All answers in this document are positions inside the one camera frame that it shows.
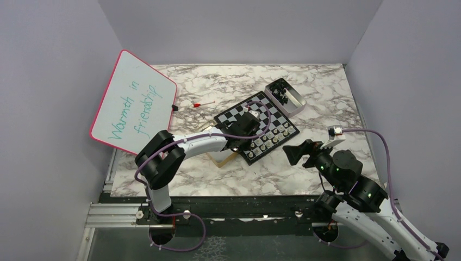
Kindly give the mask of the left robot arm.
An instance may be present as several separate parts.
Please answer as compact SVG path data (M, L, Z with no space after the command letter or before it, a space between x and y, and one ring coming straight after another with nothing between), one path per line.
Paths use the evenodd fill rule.
M135 179L141 182L151 205L150 216L164 223L171 216L169 183L186 159L209 152L243 150L256 138L260 113L254 110L235 117L235 121L219 124L209 130L186 136L158 132L135 157L138 167Z

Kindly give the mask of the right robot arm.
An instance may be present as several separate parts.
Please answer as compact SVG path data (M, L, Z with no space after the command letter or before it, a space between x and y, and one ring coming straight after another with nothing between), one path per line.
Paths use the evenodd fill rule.
M363 164L350 150L335 153L320 141L305 140L298 146L283 146L288 161L296 165L308 155L306 169L316 168L334 187L315 201L314 215L320 221L332 218L361 235L390 260L443 260L449 247L419 232L395 208L388 193L362 175Z

